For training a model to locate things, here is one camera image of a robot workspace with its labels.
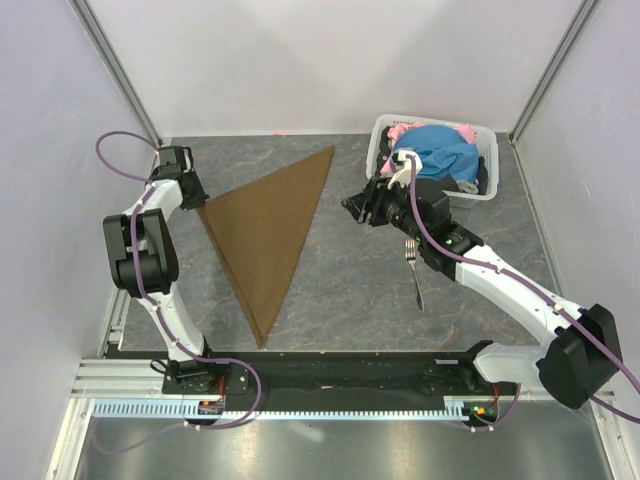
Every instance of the folded brown cloth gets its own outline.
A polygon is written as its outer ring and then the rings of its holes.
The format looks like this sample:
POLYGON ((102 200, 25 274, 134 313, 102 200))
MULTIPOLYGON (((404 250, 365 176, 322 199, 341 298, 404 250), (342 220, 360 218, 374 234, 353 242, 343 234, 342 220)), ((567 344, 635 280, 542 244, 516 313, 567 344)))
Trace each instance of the folded brown cloth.
POLYGON ((291 285, 334 150, 328 147, 198 209, 260 348, 291 285))

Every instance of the white panel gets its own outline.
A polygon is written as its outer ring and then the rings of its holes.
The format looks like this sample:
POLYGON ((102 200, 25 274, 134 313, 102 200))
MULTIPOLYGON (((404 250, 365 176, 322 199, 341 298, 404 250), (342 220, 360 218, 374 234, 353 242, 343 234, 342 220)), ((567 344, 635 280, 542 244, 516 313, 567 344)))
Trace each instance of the white panel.
MULTIPOLYGON (((2 8, 0 476, 37 479, 113 288, 102 219, 142 191, 105 169, 93 143, 138 128, 66 1, 2 8)), ((148 172, 148 147, 108 142, 122 168, 148 172)))
POLYGON ((91 0, 164 136, 515 124, 579 0, 91 0))
MULTIPOLYGON (((565 295, 613 312, 637 375, 639 18, 636 0, 601 3, 519 145, 565 295)), ((621 375, 614 386, 621 406, 640 414, 640 397, 621 375)), ((640 427, 630 432, 640 454, 640 427)))

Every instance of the pink cloth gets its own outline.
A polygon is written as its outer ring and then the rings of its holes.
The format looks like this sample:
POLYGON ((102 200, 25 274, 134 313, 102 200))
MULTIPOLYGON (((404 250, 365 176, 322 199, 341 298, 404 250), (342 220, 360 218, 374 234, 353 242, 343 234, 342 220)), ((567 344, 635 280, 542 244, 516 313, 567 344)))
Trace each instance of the pink cloth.
MULTIPOLYGON (((425 126, 424 123, 416 122, 416 123, 399 123, 395 127, 392 127, 389 130, 389 133, 387 133, 387 137, 389 137, 389 140, 391 140, 391 149, 393 150, 393 146, 396 144, 398 139, 402 135, 407 133, 409 130, 413 128, 424 127, 424 126, 425 126)), ((464 125, 459 125, 457 127, 454 127, 453 129, 456 132, 458 132, 462 138, 464 138, 465 142, 476 143, 476 134, 473 132, 473 128, 471 128, 470 124, 465 123, 464 125)), ((387 161, 384 163, 384 165, 380 169, 380 173, 389 173, 392 171, 390 162, 391 162, 391 159, 390 158, 387 159, 387 161)))

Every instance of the metal utensil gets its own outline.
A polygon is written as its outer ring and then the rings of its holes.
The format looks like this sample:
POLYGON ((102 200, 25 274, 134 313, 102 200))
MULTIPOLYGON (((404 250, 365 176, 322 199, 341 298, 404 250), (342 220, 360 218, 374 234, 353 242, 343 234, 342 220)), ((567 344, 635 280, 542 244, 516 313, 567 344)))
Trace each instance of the metal utensil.
POLYGON ((418 252, 418 245, 413 239, 409 239, 404 243, 404 257, 407 263, 413 270, 413 281, 416 285, 416 301, 418 302, 418 309, 424 312, 424 304, 422 303, 422 292, 420 291, 420 284, 418 283, 418 274, 416 273, 416 253, 418 252))

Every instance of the fork handle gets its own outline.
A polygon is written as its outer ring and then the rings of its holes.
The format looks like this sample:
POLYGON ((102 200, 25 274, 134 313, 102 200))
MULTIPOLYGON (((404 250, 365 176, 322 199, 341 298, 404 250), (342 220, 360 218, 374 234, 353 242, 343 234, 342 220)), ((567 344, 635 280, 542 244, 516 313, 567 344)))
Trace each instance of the fork handle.
POLYGON ((422 303, 422 292, 420 291, 420 284, 418 283, 418 274, 416 273, 416 267, 411 265, 413 270, 413 282, 416 285, 416 302, 418 303, 418 310, 424 312, 424 304, 422 303))

